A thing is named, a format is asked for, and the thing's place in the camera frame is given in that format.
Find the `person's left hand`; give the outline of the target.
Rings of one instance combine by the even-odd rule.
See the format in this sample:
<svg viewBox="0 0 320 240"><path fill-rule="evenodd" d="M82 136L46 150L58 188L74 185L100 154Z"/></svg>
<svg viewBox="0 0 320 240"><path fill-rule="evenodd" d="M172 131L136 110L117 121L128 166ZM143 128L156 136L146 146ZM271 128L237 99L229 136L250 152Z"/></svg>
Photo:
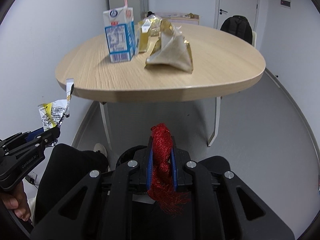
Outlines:
<svg viewBox="0 0 320 240"><path fill-rule="evenodd" d="M31 217L31 211L27 201L27 195L24 191L23 181L15 187L13 193L1 193L1 200L8 210L13 210L15 215L23 221L26 222Z"/></svg>

